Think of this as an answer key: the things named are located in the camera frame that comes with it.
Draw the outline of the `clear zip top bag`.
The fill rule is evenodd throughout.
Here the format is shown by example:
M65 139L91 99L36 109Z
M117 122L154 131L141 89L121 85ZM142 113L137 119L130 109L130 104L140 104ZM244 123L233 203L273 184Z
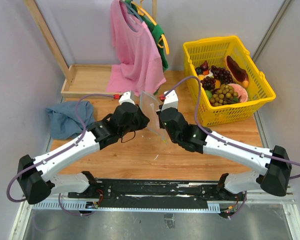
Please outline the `clear zip top bag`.
M149 118L149 123L147 124L147 129L152 133L158 135L164 144L168 143L167 132L160 128L159 116L157 115L157 110L159 110L159 101L155 98L153 94L148 94L146 92L141 92L140 94L140 108L146 117Z

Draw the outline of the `green longan bunch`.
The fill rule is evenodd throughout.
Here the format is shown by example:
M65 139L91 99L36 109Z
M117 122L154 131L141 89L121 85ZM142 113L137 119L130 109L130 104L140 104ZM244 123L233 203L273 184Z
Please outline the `green longan bunch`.
M239 92L236 90L238 85L234 83L223 84L218 89L214 89L211 92L209 103L213 107L220 107L224 105L233 105L240 102Z

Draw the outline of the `green yellow mango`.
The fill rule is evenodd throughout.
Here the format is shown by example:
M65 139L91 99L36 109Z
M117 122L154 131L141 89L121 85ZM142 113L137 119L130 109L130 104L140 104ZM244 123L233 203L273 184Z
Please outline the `green yellow mango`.
M213 97L213 94L210 90L205 90L205 94L206 94L208 100L210 100Z

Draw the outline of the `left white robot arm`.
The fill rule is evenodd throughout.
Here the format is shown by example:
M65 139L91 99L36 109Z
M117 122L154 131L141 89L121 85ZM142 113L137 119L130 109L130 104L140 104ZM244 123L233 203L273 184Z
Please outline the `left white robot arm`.
M62 193L93 197L97 193L97 181L89 171L59 172L77 160L117 143L127 133L143 130L149 122L137 104L124 102L114 113L94 122L83 134L59 148L35 158L23 156L18 164L17 181L26 201L34 205Z

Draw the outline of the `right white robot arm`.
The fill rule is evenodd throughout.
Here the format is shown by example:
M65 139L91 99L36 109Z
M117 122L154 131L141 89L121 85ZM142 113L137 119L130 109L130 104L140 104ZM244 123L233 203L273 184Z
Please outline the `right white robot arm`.
M173 107L156 112L160 128L165 129L170 140L189 152L226 158L251 170L248 172L221 175L216 188L222 200L249 190L263 190L277 197L287 193L292 165L285 148L276 145L273 149L255 147L218 134L211 129L189 124Z

